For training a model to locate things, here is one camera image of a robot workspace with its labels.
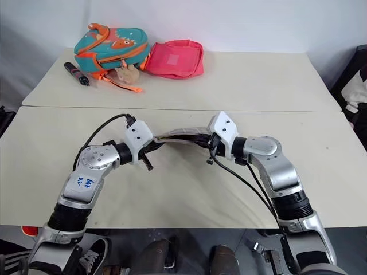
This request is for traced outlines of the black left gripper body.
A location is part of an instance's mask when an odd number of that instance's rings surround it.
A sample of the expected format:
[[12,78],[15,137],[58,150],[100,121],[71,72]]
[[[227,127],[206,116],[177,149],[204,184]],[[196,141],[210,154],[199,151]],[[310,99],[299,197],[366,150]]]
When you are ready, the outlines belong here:
[[150,146],[144,146],[140,151],[138,152],[138,159],[142,160],[144,164],[150,164],[150,161],[148,160],[146,154],[148,153],[150,149]]

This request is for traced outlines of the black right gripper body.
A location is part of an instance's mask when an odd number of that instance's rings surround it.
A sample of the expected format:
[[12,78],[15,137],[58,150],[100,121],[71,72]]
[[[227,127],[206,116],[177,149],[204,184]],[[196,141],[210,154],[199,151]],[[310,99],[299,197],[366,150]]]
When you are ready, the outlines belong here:
[[218,134],[213,133],[209,141],[209,154],[211,157],[225,157],[226,149]]

